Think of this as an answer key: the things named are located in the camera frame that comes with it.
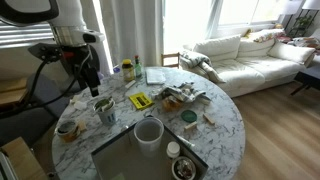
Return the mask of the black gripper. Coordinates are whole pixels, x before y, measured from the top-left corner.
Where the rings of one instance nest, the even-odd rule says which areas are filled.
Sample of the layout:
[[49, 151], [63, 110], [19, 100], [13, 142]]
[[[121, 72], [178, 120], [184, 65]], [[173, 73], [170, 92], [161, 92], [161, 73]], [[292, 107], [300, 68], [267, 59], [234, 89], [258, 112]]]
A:
[[38, 43], [28, 51], [38, 59], [49, 63], [61, 60], [67, 64], [67, 69], [78, 76], [79, 82], [88, 84], [91, 95], [99, 95], [100, 81], [96, 67], [91, 63], [93, 56], [89, 45], [81, 47], [59, 46], [56, 44]]

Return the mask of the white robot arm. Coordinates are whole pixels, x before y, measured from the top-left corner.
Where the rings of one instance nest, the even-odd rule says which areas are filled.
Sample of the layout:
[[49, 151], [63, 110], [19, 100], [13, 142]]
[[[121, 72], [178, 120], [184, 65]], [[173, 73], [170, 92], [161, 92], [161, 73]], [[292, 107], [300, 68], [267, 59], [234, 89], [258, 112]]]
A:
[[1, 21], [14, 26], [47, 22], [63, 58], [79, 72], [78, 82], [93, 97], [99, 94], [97, 68], [90, 64], [92, 44], [105, 39], [101, 32], [87, 28], [80, 0], [0, 0]]

